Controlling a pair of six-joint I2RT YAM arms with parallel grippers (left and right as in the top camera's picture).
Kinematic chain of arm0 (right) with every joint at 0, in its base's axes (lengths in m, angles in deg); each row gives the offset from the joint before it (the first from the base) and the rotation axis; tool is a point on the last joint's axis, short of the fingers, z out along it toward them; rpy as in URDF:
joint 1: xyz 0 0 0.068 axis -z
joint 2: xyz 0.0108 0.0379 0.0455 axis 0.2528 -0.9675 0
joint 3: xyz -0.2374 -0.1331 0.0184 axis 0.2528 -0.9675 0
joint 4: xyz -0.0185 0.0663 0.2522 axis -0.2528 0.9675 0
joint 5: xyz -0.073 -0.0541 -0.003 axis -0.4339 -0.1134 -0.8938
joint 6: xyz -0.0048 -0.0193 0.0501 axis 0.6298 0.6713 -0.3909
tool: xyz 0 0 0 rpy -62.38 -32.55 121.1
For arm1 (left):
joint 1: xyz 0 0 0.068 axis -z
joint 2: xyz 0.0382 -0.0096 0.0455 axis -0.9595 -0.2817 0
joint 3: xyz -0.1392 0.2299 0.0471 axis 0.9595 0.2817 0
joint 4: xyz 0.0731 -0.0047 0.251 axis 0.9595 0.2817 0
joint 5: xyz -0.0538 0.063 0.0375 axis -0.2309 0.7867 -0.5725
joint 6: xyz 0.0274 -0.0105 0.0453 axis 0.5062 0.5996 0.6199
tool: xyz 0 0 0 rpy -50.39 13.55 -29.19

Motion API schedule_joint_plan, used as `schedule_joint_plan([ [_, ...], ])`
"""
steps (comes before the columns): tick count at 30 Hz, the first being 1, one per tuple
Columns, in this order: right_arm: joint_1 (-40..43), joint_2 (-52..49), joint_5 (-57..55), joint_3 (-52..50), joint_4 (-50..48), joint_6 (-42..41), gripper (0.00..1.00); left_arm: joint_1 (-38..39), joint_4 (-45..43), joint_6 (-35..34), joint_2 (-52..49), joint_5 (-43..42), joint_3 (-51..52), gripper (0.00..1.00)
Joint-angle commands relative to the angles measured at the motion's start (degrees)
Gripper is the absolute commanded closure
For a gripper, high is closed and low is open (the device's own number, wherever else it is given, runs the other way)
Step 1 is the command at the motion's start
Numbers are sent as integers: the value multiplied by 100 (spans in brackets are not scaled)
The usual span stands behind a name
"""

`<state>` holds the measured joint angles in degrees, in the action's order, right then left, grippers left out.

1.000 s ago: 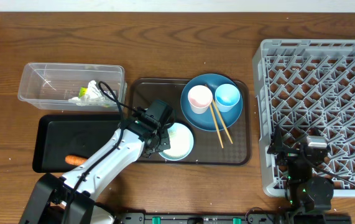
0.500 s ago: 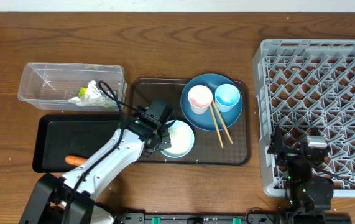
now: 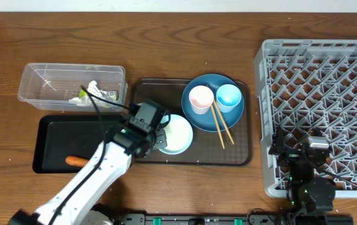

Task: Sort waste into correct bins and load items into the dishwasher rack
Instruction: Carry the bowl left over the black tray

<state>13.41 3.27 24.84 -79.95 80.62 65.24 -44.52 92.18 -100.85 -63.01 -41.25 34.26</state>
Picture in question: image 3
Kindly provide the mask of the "light blue bowl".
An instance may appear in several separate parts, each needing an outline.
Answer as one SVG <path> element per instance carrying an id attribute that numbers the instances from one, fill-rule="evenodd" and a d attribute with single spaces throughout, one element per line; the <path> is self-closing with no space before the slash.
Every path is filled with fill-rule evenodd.
<path id="1" fill-rule="evenodd" d="M 193 129 L 182 116 L 171 114 L 168 125 L 164 128 L 167 146 L 159 150 L 162 153 L 177 155 L 190 147 L 193 140 Z"/>

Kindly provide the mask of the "orange carrot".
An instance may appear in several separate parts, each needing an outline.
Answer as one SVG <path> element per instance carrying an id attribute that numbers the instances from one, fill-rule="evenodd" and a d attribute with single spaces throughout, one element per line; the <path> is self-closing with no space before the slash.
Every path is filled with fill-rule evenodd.
<path id="1" fill-rule="evenodd" d="M 87 163 L 88 159 L 82 158 L 82 157 L 77 157 L 77 156 L 68 156 L 65 158 L 66 164 L 70 166 L 76 166 L 79 168 L 83 168 Z"/>

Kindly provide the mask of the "white napkin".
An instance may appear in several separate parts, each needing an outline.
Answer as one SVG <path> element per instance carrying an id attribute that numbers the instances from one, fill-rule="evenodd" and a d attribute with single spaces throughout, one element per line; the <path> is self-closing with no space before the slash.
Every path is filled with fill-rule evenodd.
<path id="1" fill-rule="evenodd" d="M 110 102 L 116 102 L 118 100 L 118 93 L 117 91 L 103 91 L 98 88 L 98 84 L 96 81 L 91 81 L 88 84 L 88 87 L 86 88 L 87 91 L 89 91 L 91 94 L 93 94 L 95 97 L 110 101 Z M 112 105 L 108 104 L 104 101 L 100 101 L 97 98 L 93 97 L 94 102 L 102 108 L 110 108 Z M 89 96 L 85 95 L 85 97 L 82 97 L 81 99 L 78 97 L 74 97 L 69 100 L 70 104 L 75 104 L 77 106 L 85 107 L 85 106 L 93 106 Z"/>

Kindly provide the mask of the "green snack wrapper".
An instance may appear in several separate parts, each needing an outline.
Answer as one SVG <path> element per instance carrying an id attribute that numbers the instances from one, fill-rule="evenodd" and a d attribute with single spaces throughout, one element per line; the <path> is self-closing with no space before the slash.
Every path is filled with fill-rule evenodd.
<path id="1" fill-rule="evenodd" d="M 86 95 L 86 91 L 84 91 L 83 89 L 81 89 L 80 92 L 79 92 L 78 98 L 81 99 L 81 98 L 85 97 L 85 95 Z"/>

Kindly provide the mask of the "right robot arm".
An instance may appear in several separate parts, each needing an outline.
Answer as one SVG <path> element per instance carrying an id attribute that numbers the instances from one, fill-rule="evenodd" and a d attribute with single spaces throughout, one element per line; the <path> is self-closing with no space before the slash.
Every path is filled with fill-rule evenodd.
<path id="1" fill-rule="evenodd" d="M 275 224 L 328 224 L 326 214 L 333 210 L 336 185 L 328 178 L 316 177 L 314 169 L 326 162 L 330 151 L 319 129 L 291 148 L 285 144 L 282 128 L 277 128 L 269 153 L 278 157 L 279 166 L 289 169 L 286 194 L 292 208 L 282 210 Z"/>

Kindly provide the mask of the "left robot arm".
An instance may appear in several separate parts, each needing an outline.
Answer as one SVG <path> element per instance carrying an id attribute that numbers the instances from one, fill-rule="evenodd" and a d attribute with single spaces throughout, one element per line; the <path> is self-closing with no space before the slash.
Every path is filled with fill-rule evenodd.
<path id="1" fill-rule="evenodd" d="M 93 157 L 62 191 L 32 215 L 19 210 L 8 223 L 81 224 L 103 192 L 131 166 L 133 154 L 126 143 L 134 145 L 128 128 L 117 124 L 109 129 Z"/>

